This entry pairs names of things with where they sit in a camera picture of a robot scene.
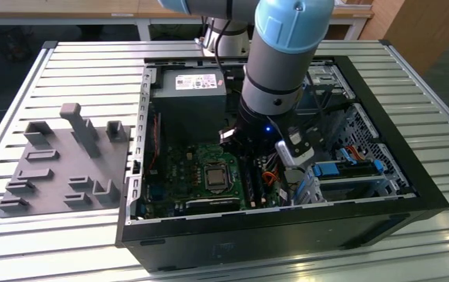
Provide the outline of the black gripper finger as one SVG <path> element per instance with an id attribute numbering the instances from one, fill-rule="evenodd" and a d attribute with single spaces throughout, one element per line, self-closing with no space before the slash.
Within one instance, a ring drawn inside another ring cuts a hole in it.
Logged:
<path id="1" fill-rule="evenodd" d="M 219 131 L 220 146 L 226 153 L 231 153 L 236 158 L 244 158 L 248 153 L 248 137 L 238 128 Z"/>

